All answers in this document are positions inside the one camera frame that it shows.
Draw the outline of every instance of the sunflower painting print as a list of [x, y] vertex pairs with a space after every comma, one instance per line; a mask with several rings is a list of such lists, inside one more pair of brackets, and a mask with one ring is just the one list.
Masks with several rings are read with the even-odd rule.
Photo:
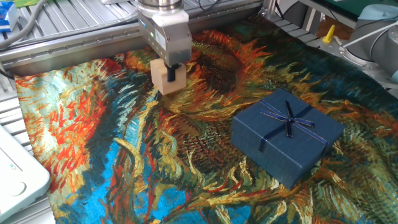
[[[192, 38], [169, 95], [151, 49], [16, 78], [57, 223], [398, 223], [396, 98], [258, 16]], [[277, 88], [346, 126], [292, 190], [230, 142]]]

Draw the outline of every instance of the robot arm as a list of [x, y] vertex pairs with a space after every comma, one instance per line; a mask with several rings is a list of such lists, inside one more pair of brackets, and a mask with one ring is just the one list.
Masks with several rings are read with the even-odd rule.
[[160, 57], [150, 62], [153, 84], [163, 95], [184, 88], [192, 37], [183, 0], [138, 0], [138, 6], [140, 33]]

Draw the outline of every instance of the dark blue ribbon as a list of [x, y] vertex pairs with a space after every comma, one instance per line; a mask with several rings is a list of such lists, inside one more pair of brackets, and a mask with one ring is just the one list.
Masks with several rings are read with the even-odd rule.
[[304, 127], [304, 126], [307, 126], [307, 127], [313, 128], [315, 126], [314, 122], [307, 121], [306, 119], [299, 118], [299, 117], [305, 115], [306, 113], [308, 113], [312, 109], [312, 106], [309, 105], [304, 110], [302, 110], [299, 114], [294, 116], [292, 108], [290, 107], [290, 103], [287, 100], [285, 100], [285, 102], [286, 102], [286, 108], [287, 108], [288, 116], [284, 115], [279, 110], [275, 109], [269, 103], [267, 103], [267, 102], [265, 102], [263, 100], [260, 100], [261, 104], [263, 104], [269, 110], [272, 111], [272, 112], [270, 112], [270, 111], [261, 110], [262, 114], [267, 115], [267, 116], [269, 116], [271, 118], [277, 119], [278, 121], [282, 121], [285, 124], [282, 125], [282, 126], [279, 126], [277, 129], [271, 131], [269, 134], [266, 134], [265, 136], [263, 136], [262, 139], [261, 139], [261, 144], [260, 144], [260, 149], [259, 150], [261, 152], [263, 152], [266, 142], [270, 138], [272, 138], [275, 135], [277, 135], [280, 132], [282, 132], [284, 129], [286, 130], [286, 136], [292, 138], [293, 137], [292, 126], [295, 126], [296, 128], [299, 128], [300, 130], [302, 130], [303, 132], [307, 133], [311, 137], [313, 137], [316, 140], [322, 142], [325, 145], [325, 147], [324, 147], [324, 149], [325, 149], [326, 146], [328, 145], [328, 142], [325, 139], [323, 139], [321, 136], [313, 133], [312, 131], [310, 131], [309, 129]]

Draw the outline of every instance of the white device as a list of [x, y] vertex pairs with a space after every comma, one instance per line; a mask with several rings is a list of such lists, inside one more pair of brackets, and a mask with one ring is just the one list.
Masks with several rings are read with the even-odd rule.
[[0, 223], [50, 187], [49, 172], [0, 125]]

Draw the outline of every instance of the blue object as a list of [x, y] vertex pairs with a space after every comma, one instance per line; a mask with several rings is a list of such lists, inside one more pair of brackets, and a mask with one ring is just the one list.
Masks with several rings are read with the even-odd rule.
[[358, 20], [376, 21], [380, 19], [392, 19], [398, 16], [398, 7], [383, 4], [373, 4], [366, 6]]
[[18, 20], [14, 2], [0, 2], [0, 32], [11, 32]]
[[331, 149], [344, 128], [278, 89], [233, 118], [231, 142], [291, 189]]
[[394, 74], [392, 74], [392, 79], [398, 83], [398, 70], [396, 70], [396, 72], [394, 72]]

